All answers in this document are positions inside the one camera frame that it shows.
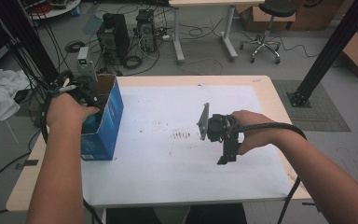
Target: human arm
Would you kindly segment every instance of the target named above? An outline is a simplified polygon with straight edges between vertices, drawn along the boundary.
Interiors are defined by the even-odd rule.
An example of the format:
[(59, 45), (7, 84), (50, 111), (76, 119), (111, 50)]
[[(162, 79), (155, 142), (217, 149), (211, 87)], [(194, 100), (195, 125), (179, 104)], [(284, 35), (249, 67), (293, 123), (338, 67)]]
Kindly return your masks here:
[(81, 125), (97, 111), (95, 107), (81, 106), (66, 93), (51, 100), (48, 142), (27, 223), (83, 222)]
[[(232, 115), (241, 126), (274, 122), (249, 111), (236, 111)], [(267, 144), (281, 150), (328, 222), (358, 223), (358, 182), (355, 179), (299, 134), (289, 130), (248, 132), (239, 154)]]

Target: computer tower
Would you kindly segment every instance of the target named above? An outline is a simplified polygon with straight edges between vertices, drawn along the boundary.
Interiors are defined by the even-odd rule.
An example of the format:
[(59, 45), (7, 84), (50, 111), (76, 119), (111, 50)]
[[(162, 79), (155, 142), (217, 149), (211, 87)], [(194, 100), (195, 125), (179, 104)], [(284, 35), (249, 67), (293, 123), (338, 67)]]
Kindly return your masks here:
[(141, 49), (144, 52), (157, 50), (156, 29), (154, 24), (154, 10), (140, 9), (136, 17), (139, 36), (141, 36)]
[(97, 31), (101, 52), (108, 65), (121, 65), (127, 56), (130, 39), (123, 14), (103, 14), (103, 24)]

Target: blue box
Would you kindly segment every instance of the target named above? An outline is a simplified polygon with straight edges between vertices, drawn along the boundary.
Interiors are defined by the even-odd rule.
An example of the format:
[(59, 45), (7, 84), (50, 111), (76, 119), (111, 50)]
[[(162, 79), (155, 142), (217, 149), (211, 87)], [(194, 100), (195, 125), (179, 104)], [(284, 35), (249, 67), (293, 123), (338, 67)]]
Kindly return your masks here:
[(106, 85), (106, 81), (113, 82), (113, 87), (109, 92), (97, 132), (81, 135), (81, 158), (83, 161), (111, 161), (113, 159), (124, 108), (116, 77), (98, 77), (98, 80), (104, 85)]

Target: right hand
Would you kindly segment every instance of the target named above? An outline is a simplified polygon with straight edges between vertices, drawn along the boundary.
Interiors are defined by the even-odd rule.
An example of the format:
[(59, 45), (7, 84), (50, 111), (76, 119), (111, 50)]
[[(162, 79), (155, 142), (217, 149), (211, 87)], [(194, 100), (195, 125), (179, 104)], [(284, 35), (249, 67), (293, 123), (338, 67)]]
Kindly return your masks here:
[[(231, 115), (240, 126), (275, 122), (262, 114), (247, 110), (235, 111)], [(263, 147), (272, 143), (272, 136), (276, 131), (276, 129), (262, 129), (245, 133), (244, 140), (238, 149), (238, 154), (243, 155), (255, 147)]]
[(62, 93), (51, 99), (48, 108), (47, 125), (51, 128), (54, 125), (81, 125), (82, 122), (92, 114), (100, 111), (99, 108), (80, 105), (68, 93)]

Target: office chair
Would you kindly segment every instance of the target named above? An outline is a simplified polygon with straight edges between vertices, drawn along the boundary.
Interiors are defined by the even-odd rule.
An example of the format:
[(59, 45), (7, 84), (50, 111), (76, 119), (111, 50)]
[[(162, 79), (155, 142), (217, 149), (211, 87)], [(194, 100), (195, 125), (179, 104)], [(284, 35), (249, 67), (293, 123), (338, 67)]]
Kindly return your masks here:
[(271, 20), (268, 23), (267, 30), (264, 32), (264, 36), (257, 35), (255, 40), (241, 41), (241, 49), (243, 49), (243, 44), (252, 44), (258, 46), (252, 54), (251, 63), (255, 62), (255, 55), (262, 48), (266, 48), (275, 54), (275, 63), (280, 63), (281, 59), (277, 51), (281, 46), (281, 42), (267, 41), (267, 39), (269, 38), (269, 32), (271, 30), (274, 18), (292, 16), (296, 12), (296, 6), (289, 0), (266, 0), (264, 3), (260, 4), (259, 7), (262, 11), (271, 15)]

